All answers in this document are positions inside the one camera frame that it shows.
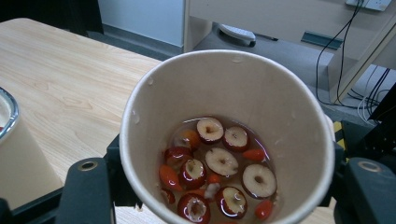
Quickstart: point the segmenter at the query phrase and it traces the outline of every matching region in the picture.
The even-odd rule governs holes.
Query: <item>paper cup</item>
[[[158,168],[175,127],[205,115],[239,120],[266,145],[278,194],[267,222],[296,223],[321,202],[331,184],[334,152],[315,97],[278,63],[240,51],[207,50],[177,56],[148,72],[124,111],[122,166],[134,191],[157,216],[188,223],[164,204]]]
[[[62,186],[21,118],[15,99],[0,88],[0,198],[11,209]]]

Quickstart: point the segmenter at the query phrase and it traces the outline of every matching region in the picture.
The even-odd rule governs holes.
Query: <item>gray floor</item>
[[[105,26],[104,28],[105,35],[90,33],[90,38],[122,49],[137,52],[160,61],[164,61],[181,53],[181,49],[177,50],[156,40],[123,32],[109,26]],[[212,32],[198,44],[194,50],[236,49],[269,58],[284,65],[296,74],[314,95],[318,93],[320,101],[329,103],[327,64],[332,58],[332,53],[323,52],[320,60],[318,60],[320,54],[319,49],[313,49],[283,40],[274,41],[262,35],[256,35],[256,38],[256,46],[251,48],[248,46],[249,43],[247,41],[238,40],[227,35],[220,35],[219,26],[214,24]],[[318,85],[316,72],[317,62]],[[375,83],[379,80],[385,69],[384,67],[377,67],[375,65],[370,66],[356,83],[353,90],[361,95],[367,95],[373,89]],[[380,94],[375,98],[380,101],[382,97],[385,96],[386,90],[390,89],[395,82],[396,72],[391,70],[380,87]],[[361,100],[356,100],[351,97],[346,97],[346,99],[343,100],[343,104],[348,106],[364,105],[361,104]],[[322,104],[322,108],[332,120],[348,120],[362,126],[372,125],[372,122],[365,120],[365,117],[367,118],[368,115],[366,110],[363,115],[362,108],[359,112],[357,108],[349,108],[340,105]]]

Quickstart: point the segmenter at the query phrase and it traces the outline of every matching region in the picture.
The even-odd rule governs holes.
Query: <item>cup rim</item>
[[[20,116],[20,109],[15,98],[2,87],[0,87],[0,97],[6,100],[6,102],[10,105],[11,110],[8,122],[3,127],[3,130],[0,131],[0,140],[2,140],[8,133],[13,130],[13,127],[16,125],[18,117]]]
[[[134,189],[135,193],[137,196],[142,199],[142,202],[147,205],[147,207],[154,213],[156,216],[163,218],[163,220],[174,220],[175,222],[182,222],[182,223],[190,223],[187,220],[183,219],[182,217],[178,216],[175,213],[165,213],[163,211],[165,206],[160,206],[151,193],[146,190],[143,186],[143,184],[138,180],[136,170],[132,166],[132,163],[128,161],[128,158],[131,156],[131,152],[126,148],[129,144],[127,143],[127,133],[128,133],[128,125],[125,121],[130,120],[129,115],[133,112],[132,111],[132,104],[134,103],[134,99],[139,91],[139,89],[142,88],[142,86],[147,83],[148,78],[150,78],[151,74],[155,73],[161,66],[165,64],[172,63],[173,61],[179,60],[179,58],[182,57],[190,57],[191,55],[200,55],[200,54],[206,54],[206,53],[236,53],[239,55],[247,55],[248,57],[253,57],[253,58],[259,58],[260,60],[265,60],[267,62],[272,63],[275,66],[279,66],[282,69],[285,69],[286,71],[292,73],[289,69],[287,69],[285,66],[282,64],[279,64],[271,59],[264,58],[262,56],[258,56],[256,54],[244,52],[244,51],[239,51],[239,50],[228,50],[228,49],[210,49],[210,50],[200,50],[200,51],[193,51],[181,55],[177,55],[176,57],[173,57],[171,59],[168,59],[150,71],[148,71],[142,78],[141,80],[137,83],[137,85],[134,87],[130,98],[127,101],[127,104],[125,106],[124,114],[122,116],[122,123],[120,127],[120,155],[121,155],[121,161],[122,161],[122,167],[125,171],[125,174],[127,176],[127,179],[129,180],[129,183],[131,184],[132,188]],[[308,94],[308,98],[312,99],[312,106],[314,107],[315,110],[318,112],[322,112],[320,105],[314,98],[314,96],[310,93],[310,90],[305,86],[305,84],[297,78],[297,81],[302,85],[302,89],[304,89],[304,92]],[[330,138],[330,129],[325,126],[327,124],[327,120],[325,119],[325,115],[323,116],[318,116],[319,119],[321,119],[320,126],[321,128],[324,129],[325,133],[329,134],[329,137],[325,139],[324,145],[326,148],[332,148],[332,140]],[[333,158],[334,153],[333,150],[326,150],[324,153],[326,158]],[[333,170],[333,160],[326,160],[326,164],[323,166],[325,167],[322,171],[321,179],[316,185],[316,187],[313,189],[312,194],[310,195],[309,198],[307,198],[303,206],[300,206],[296,210],[293,211],[293,213],[289,214],[287,217],[284,217],[280,220],[277,220],[274,223],[296,223],[301,221],[303,218],[307,217],[309,213],[312,212],[312,209],[317,206],[321,200],[324,197],[325,191],[331,184],[332,180],[332,170]]]

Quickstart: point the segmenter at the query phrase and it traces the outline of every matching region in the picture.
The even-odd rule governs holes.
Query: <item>brown liquid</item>
[[[258,203],[260,203],[262,201],[262,199],[254,199],[251,196],[249,196],[247,194],[247,192],[244,190],[244,188],[242,187],[241,182],[242,182],[242,174],[243,174],[245,168],[248,165],[250,165],[250,164],[260,163],[260,164],[262,164],[264,166],[267,166],[268,168],[270,168],[272,170],[272,168],[270,166],[270,163],[269,163],[270,158],[268,157],[268,154],[266,153],[264,144],[260,140],[259,136],[257,134],[255,134],[252,130],[250,130],[249,127],[247,127],[246,125],[244,125],[242,123],[239,123],[236,120],[228,119],[228,118],[223,117],[223,116],[210,116],[210,117],[218,119],[221,122],[224,131],[227,128],[230,128],[230,127],[233,127],[233,126],[243,127],[247,131],[247,134],[248,134],[248,136],[250,138],[250,145],[249,145],[248,149],[261,148],[262,150],[264,150],[265,155],[267,156],[267,158],[263,162],[250,161],[250,160],[247,160],[247,159],[243,158],[242,153],[233,152],[233,151],[227,149],[227,151],[232,153],[235,156],[235,158],[237,159],[237,161],[238,161],[238,173],[236,175],[232,175],[232,176],[229,176],[229,177],[222,176],[220,184],[221,184],[221,187],[235,187],[235,188],[241,190],[244,193],[245,198],[247,199],[247,212],[246,212],[245,216],[242,219],[231,219],[231,218],[228,218],[228,217],[224,216],[220,212],[216,202],[212,202],[212,203],[209,203],[209,205],[210,205],[210,213],[211,213],[210,223],[227,222],[227,221],[232,221],[232,222],[236,222],[236,223],[258,223],[258,222],[262,222],[259,219],[257,219],[255,217],[255,215],[254,215],[255,207],[257,206]],[[199,119],[203,119],[203,118],[205,118],[205,117],[201,117],[201,118],[198,118],[198,119],[189,119],[189,120],[184,121],[182,123],[182,125],[177,127],[175,129],[175,131],[172,132],[172,134],[170,135],[171,137],[169,138],[169,141],[168,141],[168,147],[173,147],[174,146],[174,143],[175,143],[174,139],[182,131],[184,131],[186,129],[196,130],[197,122],[199,121]],[[193,153],[193,157],[196,160],[201,161],[205,165],[206,171],[207,171],[207,176],[213,174],[213,172],[206,165],[205,154],[206,154],[206,152],[209,149],[211,149],[213,147],[221,147],[221,148],[226,149],[226,147],[221,143],[221,141],[219,143],[214,144],[214,145],[206,145],[206,144],[201,142],[200,148]],[[201,189],[206,189],[206,185],[203,185],[201,187]],[[179,198],[185,192],[176,192],[176,191],[173,191],[173,192],[175,194],[176,202],[174,204],[168,205],[168,207],[172,211],[177,213],[177,202],[178,202]],[[273,201],[276,198],[276,193],[274,193],[274,195],[270,196],[270,198]]]

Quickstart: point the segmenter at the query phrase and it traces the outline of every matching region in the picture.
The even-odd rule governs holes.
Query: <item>white electrical box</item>
[[[347,5],[356,6],[359,0],[346,0]],[[361,7],[377,11],[385,11],[391,0],[364,0]]]

